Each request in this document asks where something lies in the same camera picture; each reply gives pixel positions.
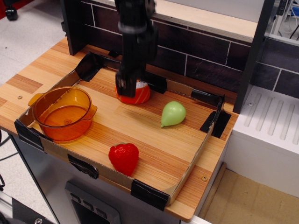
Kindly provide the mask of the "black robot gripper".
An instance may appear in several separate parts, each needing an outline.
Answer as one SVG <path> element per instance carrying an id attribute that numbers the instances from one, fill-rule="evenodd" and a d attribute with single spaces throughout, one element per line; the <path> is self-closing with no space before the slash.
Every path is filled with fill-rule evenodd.
<path id="1" fill-rule="evenodd" d="M 146 64 L 157 55 L 158 28 L 152 22 L 142 26 L 118 23 L 122 33 L 122 61 L 115 85 L 120 96 L 135 97 L 136 83 L 145 74 Z"/>

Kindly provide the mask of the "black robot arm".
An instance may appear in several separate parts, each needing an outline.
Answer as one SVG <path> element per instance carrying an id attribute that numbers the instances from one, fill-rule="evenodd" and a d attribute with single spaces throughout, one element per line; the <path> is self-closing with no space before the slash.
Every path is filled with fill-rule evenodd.
<path id="1" fill-rule="evenodd" d="M 122 60 L 115 84 L 119 95 L 133 98 L 146 64 L 157 55 L 158 28 L 151 21 L 156 4 L 153 0 L 116 0 L 115 6 L 122 33 Z"/>

